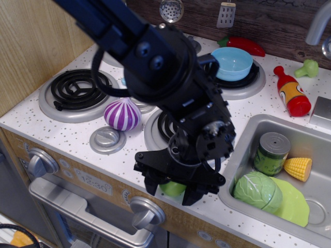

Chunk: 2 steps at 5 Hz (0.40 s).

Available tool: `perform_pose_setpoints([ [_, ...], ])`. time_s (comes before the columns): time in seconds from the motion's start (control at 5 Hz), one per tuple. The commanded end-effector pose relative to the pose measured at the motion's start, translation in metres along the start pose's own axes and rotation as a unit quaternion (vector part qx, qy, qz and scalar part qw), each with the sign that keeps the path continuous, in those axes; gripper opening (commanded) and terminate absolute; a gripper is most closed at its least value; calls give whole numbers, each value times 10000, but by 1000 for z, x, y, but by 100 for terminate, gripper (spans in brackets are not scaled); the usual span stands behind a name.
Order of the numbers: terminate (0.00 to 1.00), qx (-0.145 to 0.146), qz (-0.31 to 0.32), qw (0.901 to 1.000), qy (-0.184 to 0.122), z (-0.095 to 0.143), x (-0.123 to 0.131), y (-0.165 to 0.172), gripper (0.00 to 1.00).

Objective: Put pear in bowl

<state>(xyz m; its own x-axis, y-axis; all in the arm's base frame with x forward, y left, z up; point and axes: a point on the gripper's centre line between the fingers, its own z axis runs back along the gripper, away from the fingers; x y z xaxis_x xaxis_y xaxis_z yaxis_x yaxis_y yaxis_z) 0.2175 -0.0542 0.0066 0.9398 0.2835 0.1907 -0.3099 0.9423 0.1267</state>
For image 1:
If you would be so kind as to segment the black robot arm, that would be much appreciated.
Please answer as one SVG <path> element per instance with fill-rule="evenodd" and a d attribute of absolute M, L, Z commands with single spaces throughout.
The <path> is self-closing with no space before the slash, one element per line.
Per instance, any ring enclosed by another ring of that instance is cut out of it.
<path fill-rule="evenodd" d="M 198 56 L 191 42 L 172 25 L 151 26 L 122 1 L 58 1 L 99 46 L 92 63 L 97 72 L 104 53 L 124 67 L 125 89 L 98 87 L 107 95 L 134 97 L 155 105 L 177 125 L 168 147 L 139 152 L 134 169 L 144 176 L 149 194 L 175 181 L 186 186 L 182 204 L 216 194 L 225 184 L 222 158 L 233 151 L 235 128 L 215 78 L 211 55 Z"/>

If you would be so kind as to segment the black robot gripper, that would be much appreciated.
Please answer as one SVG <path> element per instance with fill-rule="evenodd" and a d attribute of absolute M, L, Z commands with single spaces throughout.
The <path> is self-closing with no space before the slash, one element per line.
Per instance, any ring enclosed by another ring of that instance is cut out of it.
<path fill-rule="evenodd" d="M 145 177 L 146 191 L 154 196 L 170 180 L 186 185 L 182 205 L 191 206 L 225 184 L 220 175 L 222 157 L 233 151 L 234 126 L 214 77 L 188 77 L 179 82 L 133 81 L 133 96 L 158 106 L 177 125 L 168 147 L 136 154 L 134 169 Z"/>

